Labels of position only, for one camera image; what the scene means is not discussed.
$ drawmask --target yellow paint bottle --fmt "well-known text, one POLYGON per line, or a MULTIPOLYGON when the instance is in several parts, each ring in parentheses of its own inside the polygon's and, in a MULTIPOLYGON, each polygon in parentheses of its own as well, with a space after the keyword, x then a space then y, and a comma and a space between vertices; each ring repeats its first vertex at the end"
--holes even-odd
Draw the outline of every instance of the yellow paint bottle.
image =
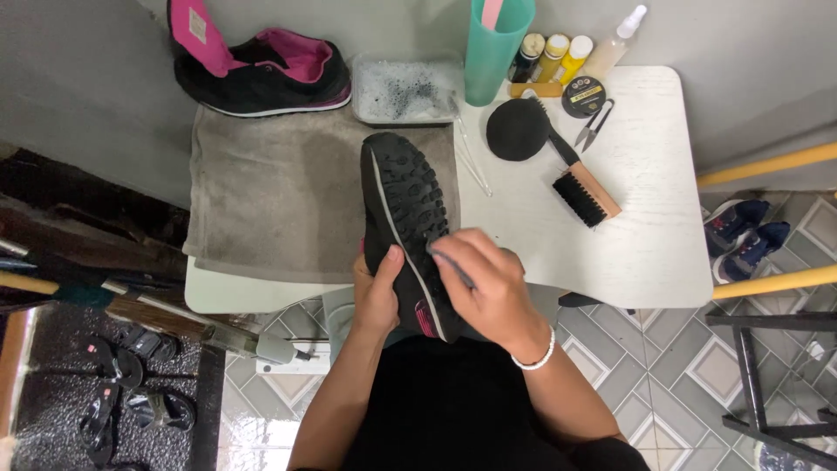
POLYGON ((547 41, 541 58, 537 61, 535 71, 531 73, 531 81, 545 84, 552 81, 555 71, 561 66, 561 59, 567 54, 570 40, 563 34, 553 34, 547 41))
POLYGON ((570 83, 570 80, 576 75, 578 69, 584 65, 584 61, 593 50, 593 40, 587 36, 576 36, 570 43, 569 51, 561 59, 561 64, 555 70, 555 75, 552 77, 556 82, 561 82, 561 85, 570 83))

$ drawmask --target round sponge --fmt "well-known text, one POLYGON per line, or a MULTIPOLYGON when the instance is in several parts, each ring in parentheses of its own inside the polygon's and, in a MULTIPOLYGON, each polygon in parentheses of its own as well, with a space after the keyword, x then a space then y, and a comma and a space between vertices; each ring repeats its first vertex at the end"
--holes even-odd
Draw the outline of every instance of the round sponge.
POLYGON ((540 103, 515 98, 498 106, 485 127, 488 148, 499 158, 521 162, 543 148, 549 136, 549 118, 540 103))

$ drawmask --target plastic cup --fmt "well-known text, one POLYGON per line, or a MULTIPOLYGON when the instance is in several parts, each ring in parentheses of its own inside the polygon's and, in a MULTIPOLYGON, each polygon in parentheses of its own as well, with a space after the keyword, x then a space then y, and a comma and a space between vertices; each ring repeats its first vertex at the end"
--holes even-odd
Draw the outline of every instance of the plastic cup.
POLYGON ((535 18, 535 0, 504 0, 494 31, 482 25, 485 0, 471 0, 468 52, 465 56, 465 101, 485 106, 497 96, 511 61, 535 18))

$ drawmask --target soapy water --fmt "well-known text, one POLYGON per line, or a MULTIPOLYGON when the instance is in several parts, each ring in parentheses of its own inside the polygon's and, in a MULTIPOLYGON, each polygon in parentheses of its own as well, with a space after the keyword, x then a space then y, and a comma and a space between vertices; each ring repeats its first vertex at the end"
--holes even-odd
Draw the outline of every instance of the soapy water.
POLYGON ((357 116, 367 122, 453 121, 449 98, 462 97, 462 65, 454 61, 357 65, 357 116))

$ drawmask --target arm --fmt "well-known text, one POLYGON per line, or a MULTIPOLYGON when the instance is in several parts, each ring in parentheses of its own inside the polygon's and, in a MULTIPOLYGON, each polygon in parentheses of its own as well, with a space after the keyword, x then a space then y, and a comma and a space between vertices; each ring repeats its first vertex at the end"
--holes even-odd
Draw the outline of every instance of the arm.
MULTIPOLYGON (((455 261, 476 285, 468 288, 447 261, 434 257, 456 312, 522 364, 542 359, 552 332, 531 305, 517 256, 475 229, 459 230, 433 248, 455 261)), ((614 415, 560 345, 544 366, 524 370, 523 376, 532 405, 556 437, 576 443, 605 437, 625 441, 614 415)))
POLYGON ((366 416, 383 342, 398 325, 393 281, 404 264, 390 247, 373 279, 361 254, 354 265, 355 315, 340 354, 308 406, 288 469, 337 470, 366 416))

